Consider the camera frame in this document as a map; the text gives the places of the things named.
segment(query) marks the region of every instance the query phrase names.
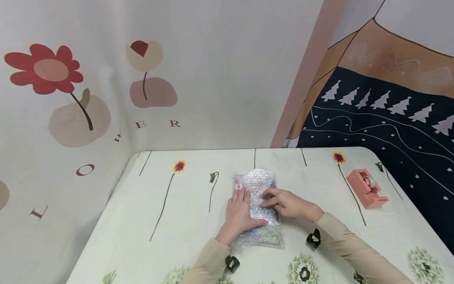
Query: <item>green flower print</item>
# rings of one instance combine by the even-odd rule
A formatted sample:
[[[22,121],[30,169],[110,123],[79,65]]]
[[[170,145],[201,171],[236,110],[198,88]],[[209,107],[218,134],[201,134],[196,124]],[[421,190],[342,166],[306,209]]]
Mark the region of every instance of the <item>green flower print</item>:
[[[314,259],[309,254],[300,253],[288,265],[289,284],[318,284],[320,276]]]
[[[184,275],[191,269],[189,266],[181,266],[174,268],[172,271],[167,273],[166,278],[162,284],[178,284],[183,280]]]
[[[167,273],[166,278],[162,282],[162,284],[178,284],[181,280],[183,280],[186,273],[191,269],[189,266],[181,266],[174,268],[172,271]],[[218,281],[217,284],[234,284],[232,279],[227,275],[223,275]]]
[[[353,278],[358,281],[359,284],[367,284],[366,280],[364,279],[364,277],[362,277],[361,275],[358,274],[358,272],[355,271],[355,273],[353,273]]]
[[[107,273],[103,278],[103,284],[112,284],[114,282],[116,275],[116,270]]]
[[[233,280],[227,275],[222,275],[221,279],[217,281],[217,284],[233,284]]]
[[[408,253],[407,259],[419,284],[443,284],[443,269],[427,250],[416,247]]]

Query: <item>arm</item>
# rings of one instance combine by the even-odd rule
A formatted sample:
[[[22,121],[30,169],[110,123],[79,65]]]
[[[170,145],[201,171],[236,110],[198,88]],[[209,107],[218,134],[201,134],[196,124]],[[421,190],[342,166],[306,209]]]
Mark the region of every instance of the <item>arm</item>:
[[[242,232],[257,226],[267,225],[266,220],[252,219],[249,214],[251,192],[246,188],[237,190],[227,202],[226,221],[216,238],[203,247],[194,266],[184,275],[179,284],[215,284],[226,268],[225,258],[230,245]]]
[[[386,258],[318,205],[282,189],[268,189],[264,196],[270,197],[262,206],[274,208],[286,217],[303,217],[320,229],[322,244],[345,259],[367,284],[413,284]]]
[[[179,284],[215,284],[226,268],[225,258],[230,248],[210,239],[203,247],[196,262]]]
[[[322,244],[345,259],[367,284],[413,284],[330,213],[324,213],[315,224],[320,230]]]

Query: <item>hand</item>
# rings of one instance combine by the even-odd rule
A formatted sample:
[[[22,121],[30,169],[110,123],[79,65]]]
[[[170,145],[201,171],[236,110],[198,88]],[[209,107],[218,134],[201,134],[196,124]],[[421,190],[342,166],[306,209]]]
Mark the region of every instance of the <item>hand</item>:
[[[317,204],[304,200],[290,191],[270,188],[263,192],[263,198],[268,198],[261,207],[273,206],[282,216],[303,217],[316,222],[325,213]]]
[[[238,237],[242,232],[257,226],[266,226],[268,222],[263,219],[252,219],[249,214],[251,192],[243,187],[233,193],[227,202],[226,221],[222,225],[216,240],[226,246]]]

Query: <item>beige sleeve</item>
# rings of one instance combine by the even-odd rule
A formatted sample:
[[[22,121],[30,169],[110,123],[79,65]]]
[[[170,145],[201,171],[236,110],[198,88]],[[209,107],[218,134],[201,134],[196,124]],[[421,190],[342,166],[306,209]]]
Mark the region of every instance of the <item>beige sleeve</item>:
[[[225,258],[230,248],[210,239],[200,252],[196,263],[179,284],[215,284],[226,268]]]
[[[330,213],[325,213],[316,222],[324,245],[345,259],[367,284],[413,284],[386,258]]]

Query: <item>navy tapestry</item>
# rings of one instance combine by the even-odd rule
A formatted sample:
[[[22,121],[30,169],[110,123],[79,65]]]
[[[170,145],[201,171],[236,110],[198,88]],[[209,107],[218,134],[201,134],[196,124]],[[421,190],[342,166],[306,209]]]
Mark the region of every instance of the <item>navy tapestry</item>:
[[[298,147],[372,150],[453,252],[453,124],[452,98],[337,67],[308,112]]]

